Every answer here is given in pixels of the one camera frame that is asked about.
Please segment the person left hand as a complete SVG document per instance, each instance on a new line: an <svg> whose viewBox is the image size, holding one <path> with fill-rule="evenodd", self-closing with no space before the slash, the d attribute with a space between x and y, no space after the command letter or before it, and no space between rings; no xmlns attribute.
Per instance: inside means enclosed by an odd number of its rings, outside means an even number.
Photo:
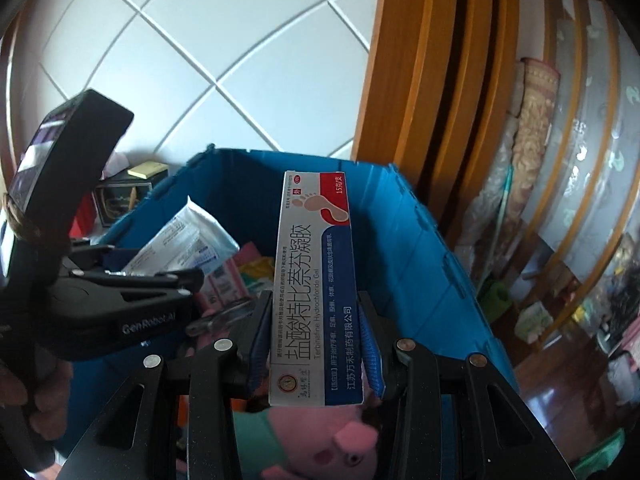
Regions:
<svg viewBox="0 0 640 480"><path fill-rule="evenodd" d="M57 360L54 371L34 393L29 393L24 384L1 364L1 406L23 406L29 401L34 402L35 411L29 416L30 426L44 440L58 440L67 427L72 378L72 364Z"/></svg>

